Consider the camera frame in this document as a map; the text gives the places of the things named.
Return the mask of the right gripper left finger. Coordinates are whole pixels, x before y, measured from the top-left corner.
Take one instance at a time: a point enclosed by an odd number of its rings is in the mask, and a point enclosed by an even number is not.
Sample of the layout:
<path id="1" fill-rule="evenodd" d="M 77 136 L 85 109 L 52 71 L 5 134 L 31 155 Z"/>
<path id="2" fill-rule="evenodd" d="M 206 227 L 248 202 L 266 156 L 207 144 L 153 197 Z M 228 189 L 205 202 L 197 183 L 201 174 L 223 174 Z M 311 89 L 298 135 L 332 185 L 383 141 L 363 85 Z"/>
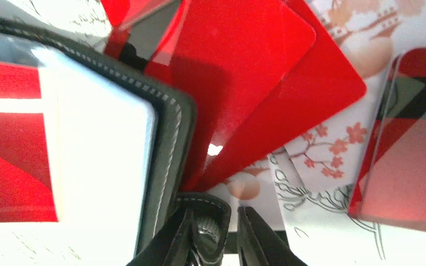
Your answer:
<path id="1" fill-rule="evenodd" d="M 185 265 L 191 250 L 193 227 L 193 209 L 176 210 L 150 243 L 127 266 Z"/>

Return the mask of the red card pile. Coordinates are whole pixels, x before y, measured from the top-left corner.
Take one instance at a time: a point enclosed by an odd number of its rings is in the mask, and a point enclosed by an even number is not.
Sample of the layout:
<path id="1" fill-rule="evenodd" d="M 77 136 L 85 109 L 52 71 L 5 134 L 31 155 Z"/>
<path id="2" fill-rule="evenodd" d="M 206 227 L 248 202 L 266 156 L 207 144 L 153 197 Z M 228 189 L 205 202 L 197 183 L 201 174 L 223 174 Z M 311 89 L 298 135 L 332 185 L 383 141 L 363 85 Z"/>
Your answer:
<path id="1" fill-rule="evenodd" d="M 63 52 L 0 34 L 0 222 L 138 223 L 157 121 Z"/>

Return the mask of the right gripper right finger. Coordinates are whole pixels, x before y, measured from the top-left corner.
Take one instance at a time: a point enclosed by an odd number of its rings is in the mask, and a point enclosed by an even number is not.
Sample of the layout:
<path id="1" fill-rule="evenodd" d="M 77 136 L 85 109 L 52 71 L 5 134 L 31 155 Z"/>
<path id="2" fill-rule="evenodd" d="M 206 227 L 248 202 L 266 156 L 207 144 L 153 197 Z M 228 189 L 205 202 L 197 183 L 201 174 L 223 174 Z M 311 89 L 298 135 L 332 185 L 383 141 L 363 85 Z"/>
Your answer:
<path id="1" fill-rule="evenodd" d="M 241 206 L 237 212 L 237 250 L 241 266 L 306 266 L 255 209 Z"/>

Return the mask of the black leather card holder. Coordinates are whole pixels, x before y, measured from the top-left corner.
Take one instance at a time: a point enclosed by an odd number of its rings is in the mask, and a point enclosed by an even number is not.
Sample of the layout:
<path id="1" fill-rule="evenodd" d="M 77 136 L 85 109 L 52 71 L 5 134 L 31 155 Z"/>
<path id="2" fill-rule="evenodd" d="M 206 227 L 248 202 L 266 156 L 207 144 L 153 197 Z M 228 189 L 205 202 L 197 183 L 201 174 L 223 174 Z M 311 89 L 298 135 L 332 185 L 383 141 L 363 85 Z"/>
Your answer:
<path id="1" fill-rule="evenodd" d="M 174 212 L 182 208 L 194 211 L 191 250 L 185 265 L 221 265 L 230 206 L 206 193 L 178 191 L 195 127 L 196 106 L 192 99 L 45 29 L 0 19 L 0 34 L 63 52 L 147 100 L 158 115 L 138 223 L 0 222 L 0 265 L 127 265 L 150 243 Z"/>

